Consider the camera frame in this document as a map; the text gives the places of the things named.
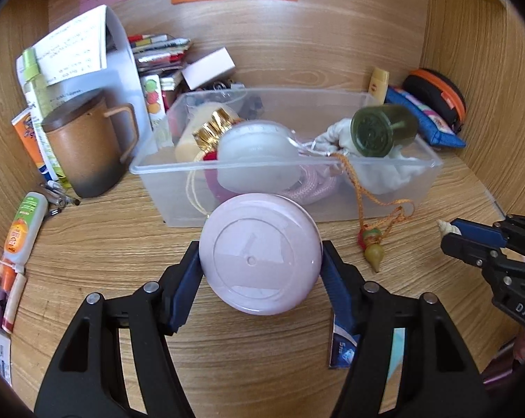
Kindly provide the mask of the person's right hand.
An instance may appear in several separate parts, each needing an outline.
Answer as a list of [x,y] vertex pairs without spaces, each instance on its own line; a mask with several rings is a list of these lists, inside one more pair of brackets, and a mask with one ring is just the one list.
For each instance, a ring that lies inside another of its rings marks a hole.
[[525,327],[522,327],[517,333],[513,345],[513,357],[515,361],[525,363]]

